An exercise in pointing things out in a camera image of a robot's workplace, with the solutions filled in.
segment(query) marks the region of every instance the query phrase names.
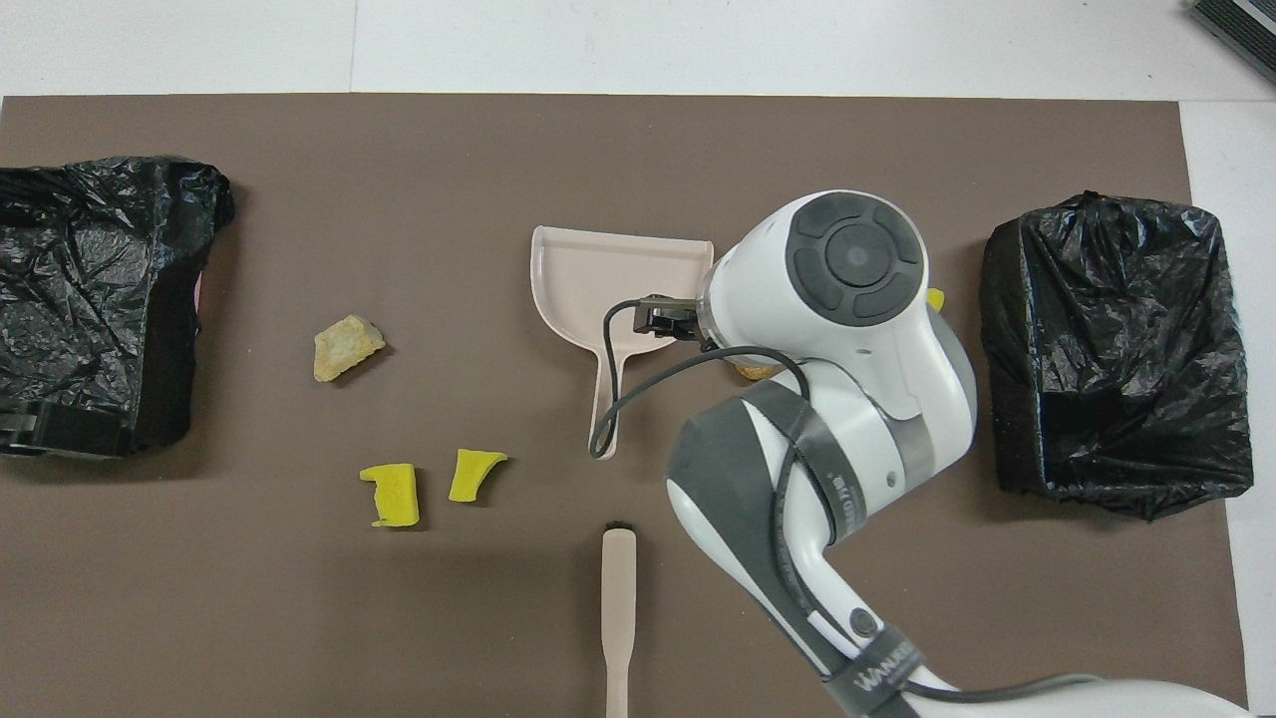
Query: sponge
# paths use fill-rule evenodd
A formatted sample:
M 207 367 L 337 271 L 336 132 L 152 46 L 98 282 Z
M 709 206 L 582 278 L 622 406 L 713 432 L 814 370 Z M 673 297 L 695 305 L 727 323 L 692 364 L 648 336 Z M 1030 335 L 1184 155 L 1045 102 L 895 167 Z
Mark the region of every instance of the sponge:
M 452 491 L 448 499 L 468 502 L 478 497 L 478 485 L 487 478 L 491 468 L 509 459 L 499 451 L 457 450 L 457 473 L 452 477 Z
M 374 527 L 412 527 L 421 520 L 416 505 L 416 472 L 411 464 L 385 464 L 359 473 L 359 478 L 376 485 L 379 522 Z

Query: black plastic bag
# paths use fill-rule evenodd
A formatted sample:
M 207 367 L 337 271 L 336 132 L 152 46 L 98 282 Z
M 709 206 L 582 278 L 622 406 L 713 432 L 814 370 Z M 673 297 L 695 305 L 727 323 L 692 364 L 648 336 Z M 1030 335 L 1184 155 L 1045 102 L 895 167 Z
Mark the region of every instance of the black plastic bag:
M 1217 218 L 1091 191 L 998 227 L 983 343 L 1005 491 L 1152 520 L 1253 486 Z
M 0 454 L 185 436 L 195 286 L 234 216 L 230 181 L 189 159 L 0 170 Z

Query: brush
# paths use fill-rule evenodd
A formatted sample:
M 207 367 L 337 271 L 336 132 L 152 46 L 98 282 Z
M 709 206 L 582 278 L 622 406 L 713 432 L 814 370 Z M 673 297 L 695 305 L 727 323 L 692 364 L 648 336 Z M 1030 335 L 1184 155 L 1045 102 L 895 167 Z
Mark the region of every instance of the brush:
M 607 718 L 629 715 L 629 658 L 634 652 L 638 537 L 612 522 L 602 532 L 602 658 L 607 662 Z

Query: dustpan handle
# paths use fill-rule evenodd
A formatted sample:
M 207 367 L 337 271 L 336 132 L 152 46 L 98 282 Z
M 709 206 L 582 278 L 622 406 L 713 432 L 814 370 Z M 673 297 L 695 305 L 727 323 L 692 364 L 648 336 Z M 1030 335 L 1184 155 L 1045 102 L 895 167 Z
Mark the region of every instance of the dustpan handle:
M 598 425 L 598 420 L 611 409 L 611 371 L 607 369 L 607 355 L 598 352 L 598 376 L 593 383 L 593 414 L 590 417 L 590 435 L 586 437 L 586 448 L 590 446 L 590 440 L 593 437 L 593 430 Z M 629 358 L 628 353 L 621 353 L 616 351 L 616 381 L 620 384 L 620 395 L 624 394 L 624 381 L 625 381 L 625 358 Z M 616 426 L 616 431 L 611 436 L 611 446 L 607 451 L 598 459 L 611 459 L 616 453 L 616 444 L 620 441 L 620 426 Z

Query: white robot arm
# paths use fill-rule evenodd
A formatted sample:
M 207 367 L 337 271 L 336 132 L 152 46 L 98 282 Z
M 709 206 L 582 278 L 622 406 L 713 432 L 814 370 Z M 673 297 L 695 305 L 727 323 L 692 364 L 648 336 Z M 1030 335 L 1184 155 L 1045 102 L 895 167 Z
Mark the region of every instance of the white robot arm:
M 686 423 L 667 488 L 692 539 L 758 601 L 847 715 L 1249 715 L 1151 681 L 956 691 L 824 560 L 824 548 L 970 448 L 974 372 L 926 305 L 928 279 L 911 219 L 850 190 L 791 201 L 722 256 L 698 300 L 703 335 L 778 349 L 804 380 L 782 372 Z

